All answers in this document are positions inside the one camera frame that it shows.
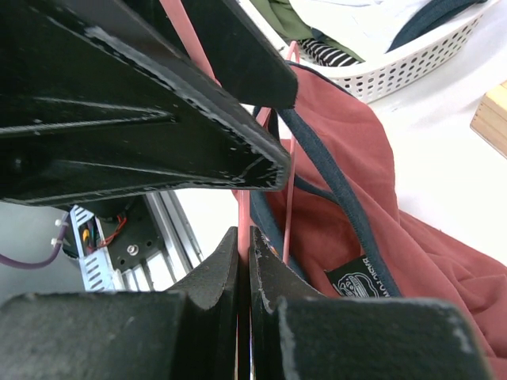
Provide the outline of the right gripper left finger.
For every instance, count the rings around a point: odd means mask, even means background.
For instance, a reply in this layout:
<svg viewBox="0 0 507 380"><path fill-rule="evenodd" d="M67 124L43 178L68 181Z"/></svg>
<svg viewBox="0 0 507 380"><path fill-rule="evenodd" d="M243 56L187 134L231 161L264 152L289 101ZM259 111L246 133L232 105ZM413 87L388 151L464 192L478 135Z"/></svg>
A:
<svg viewBox="0 0 507 380"><path fill-rule="evenodd" d="M238 252L230 228L170 289L25 294L1 308L4 379L232 379Z"/></svg>

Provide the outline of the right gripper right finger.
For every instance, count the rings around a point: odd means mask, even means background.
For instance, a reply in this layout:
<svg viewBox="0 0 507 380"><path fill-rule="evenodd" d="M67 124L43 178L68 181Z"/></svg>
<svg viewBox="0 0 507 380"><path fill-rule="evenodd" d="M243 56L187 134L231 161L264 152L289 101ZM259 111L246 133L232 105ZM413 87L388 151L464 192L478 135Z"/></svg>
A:
<svg viewBox="0 0 507 380"><path fill-rule="evenodd" d="M431 298L327 298L251 231L257 379L491 379L463 315Z"/></svg>

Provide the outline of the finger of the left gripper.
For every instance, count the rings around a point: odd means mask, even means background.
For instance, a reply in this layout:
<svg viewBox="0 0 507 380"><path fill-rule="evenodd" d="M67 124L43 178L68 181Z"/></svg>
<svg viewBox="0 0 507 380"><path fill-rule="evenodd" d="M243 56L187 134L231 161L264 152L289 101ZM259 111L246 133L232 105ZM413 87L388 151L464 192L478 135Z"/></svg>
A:
<svg viewBox="0 0 507 380"><path fill-rule="evenodd" d="M1 198L282 188L287 151L127 1L1 4Z"/></svg>
<svg viewBox="0 0 507 380"><path fill-rule="evenodd" d="M291 108L298 82L236 1L126 4L239 102Z"/></svg>

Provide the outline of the pink wire hanger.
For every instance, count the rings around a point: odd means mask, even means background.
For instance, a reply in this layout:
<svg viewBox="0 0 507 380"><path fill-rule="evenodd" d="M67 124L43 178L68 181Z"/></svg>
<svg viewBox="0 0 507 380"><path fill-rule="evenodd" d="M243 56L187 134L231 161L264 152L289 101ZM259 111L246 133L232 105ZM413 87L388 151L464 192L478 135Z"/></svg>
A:
<svg viewBox="0 0 507 380"><path fill-rule="evenodd" d="M190 59L210 79L217 82L212 65L208 61L199 37L180 0L161 0L169 18ZM250 368L250 193L238 193L238 316L237 316L237 378L249 379Z"/></svg>

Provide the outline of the red tank top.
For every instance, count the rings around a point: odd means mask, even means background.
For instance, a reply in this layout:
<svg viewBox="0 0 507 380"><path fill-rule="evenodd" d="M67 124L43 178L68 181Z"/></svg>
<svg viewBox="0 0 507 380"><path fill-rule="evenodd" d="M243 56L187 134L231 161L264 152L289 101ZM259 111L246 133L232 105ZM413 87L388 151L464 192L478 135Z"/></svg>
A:
<svg viewBox="0 0 507 380"><path fill-rule="evenodd" d="M504 264L401 211L383 125L365 103L292 63L295 106L273 110L293 140L295 178L250 194L250 215L275 251L331 298L439 298L471 322L498 379L506 376Z"/></svg>

